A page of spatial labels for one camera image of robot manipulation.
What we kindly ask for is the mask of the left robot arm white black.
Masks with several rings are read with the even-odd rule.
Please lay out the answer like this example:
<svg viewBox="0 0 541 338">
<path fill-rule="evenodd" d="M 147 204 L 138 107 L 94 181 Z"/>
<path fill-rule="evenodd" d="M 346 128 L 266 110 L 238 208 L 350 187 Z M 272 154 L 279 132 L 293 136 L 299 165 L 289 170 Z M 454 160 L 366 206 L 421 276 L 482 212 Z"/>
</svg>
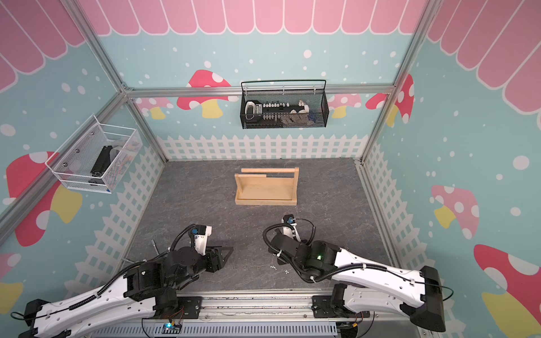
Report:
<svg viewBox="0 0 541 338">
<path fill-rule="evenodd" d="M 149 260 L 125 266 L 101 287 L 58 302 L 35 299 L 25 311 L 11 312 L 28 330 L 21 337 L 84 337 L 129 320 L 196 319 L 201 297 L 180 297 L 178 292 L 203 273 L 224 268 L 232 247 L 208 246 L 212 228 L 189 225 L 169 249 Z"/>
</svg>

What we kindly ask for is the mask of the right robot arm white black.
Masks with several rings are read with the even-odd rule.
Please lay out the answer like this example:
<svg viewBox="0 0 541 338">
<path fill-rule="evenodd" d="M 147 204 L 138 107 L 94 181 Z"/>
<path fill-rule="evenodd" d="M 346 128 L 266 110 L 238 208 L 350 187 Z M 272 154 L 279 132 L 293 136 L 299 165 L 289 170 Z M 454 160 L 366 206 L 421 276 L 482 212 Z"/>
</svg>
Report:
<svg viewBox="0 0 541 338">
<path fill-rule="evenodd" d="M 420 328 L 446 331 L 445 286 L 436 268 L 386 266 L 328 242 L 302 240 L 293 217 L 265 228 L 262 238 L 277 261 L 291 266 L 304 282 L 336 282 L 330 303 L 336 315 L 389 310 Z"/>
</svg>

